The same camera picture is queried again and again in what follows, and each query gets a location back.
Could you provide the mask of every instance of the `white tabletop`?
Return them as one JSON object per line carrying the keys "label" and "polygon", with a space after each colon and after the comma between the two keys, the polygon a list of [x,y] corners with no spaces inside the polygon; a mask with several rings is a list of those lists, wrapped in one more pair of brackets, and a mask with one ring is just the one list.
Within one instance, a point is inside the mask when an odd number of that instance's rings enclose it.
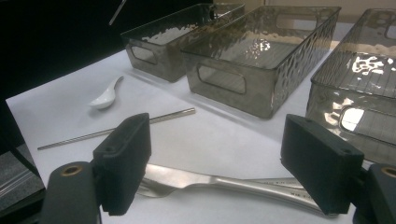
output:
{"label": "white tabletop", "polygon": [[[304,116],[313,72],[272,119],[250,116],[190,92],[187,78],[168,83],[132,68],[125,51],[68,76],[7,99],[45,184],[57,167],[91,161],[105,139],[97,137],[66,146],[38,147],[115,128],[143,112],[150,117],[195,107],[197,113],[152,124],[150,163],[209,175],[235,178],[288,177],[280,163],[286,114]],[[116,77],[116,102],[106,110],[88,103]],[[165,198],[136,195],[129,212],[104,223],[351,223],[348,215],[324,218],[303,208],[261,196],[224,189],[193,188]]]}

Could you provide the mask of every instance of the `white spoon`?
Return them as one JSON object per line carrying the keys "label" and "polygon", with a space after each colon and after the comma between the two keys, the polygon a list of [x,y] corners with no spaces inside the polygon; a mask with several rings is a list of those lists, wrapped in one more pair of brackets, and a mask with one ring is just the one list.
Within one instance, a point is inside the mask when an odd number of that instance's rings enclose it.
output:
{"label": "white spoon", "polygon": [[107,89],[98,98],[89,103],[89,105],[95,109],[104,109],[113,104],[116,99],[116,84],[122,80],[123,77],[118,77],[110,82]]}

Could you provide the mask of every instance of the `tray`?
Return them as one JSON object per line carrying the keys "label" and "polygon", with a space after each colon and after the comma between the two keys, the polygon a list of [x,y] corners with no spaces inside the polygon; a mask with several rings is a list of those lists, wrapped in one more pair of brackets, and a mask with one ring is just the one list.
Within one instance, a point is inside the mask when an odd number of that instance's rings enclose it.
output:
{"label": "tray", "polygon": [[134,68],[170,82],[186,72],[180,48],[244,14],[244,4],[198,4],[121,34]]}
{"label": "tray", "polygon": [[368,9],[311,79],[306,116],[396,165],[396,10]]}
{"label": "tray", "polygon": [[[271,118],[328,52],[339,10],[259,7],[188,45],[182,53],[191,91]],[[312,30],[295,29],[305,17]]]}

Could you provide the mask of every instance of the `metal chopstick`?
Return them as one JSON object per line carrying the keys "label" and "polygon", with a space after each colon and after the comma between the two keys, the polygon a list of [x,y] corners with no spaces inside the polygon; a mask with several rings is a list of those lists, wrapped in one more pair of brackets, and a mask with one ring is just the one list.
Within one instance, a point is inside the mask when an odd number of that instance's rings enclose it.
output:
{"label": "metal chopstick", "polygon": [[[161,122],[161,121],[166,121],[166,120],[169,120],[169,119],[177,119],[177,118],[188,116],[188,115],[191,115],[191,114],[195,114],[195,108],[185,109],[185,110],[177,111],[175,113],[171,113],[171,114],[159,116],[159,117],[156,117],[156,118],[152,118],[152,119],[149,120],[149,123],[153,124],[153,123],[158,123],[158,122]],[[48,149],[48,148],[52,148],[52,147],[59,147],[59,146],[67,145],[67,144],[70,144],[70,143],[75,143],[75,142],[83,141],[83,140],[86,140],[86,139],[94,138],[94,137],[97,137],[97,136],[110,134],[114,130],[115,130],[115,128],[114,129],[104,130],[104,131],[101,131],[101,132],[98,132],[98,133],[90,133],[90,134],[83,135],[83,136],[80,136],[80,137],[64,140],[62,142],[53,143],[53,144],[49,144],[49,145],[46,145],[46,146],[43,146],[43,147],[39,147],[38,150]]]}

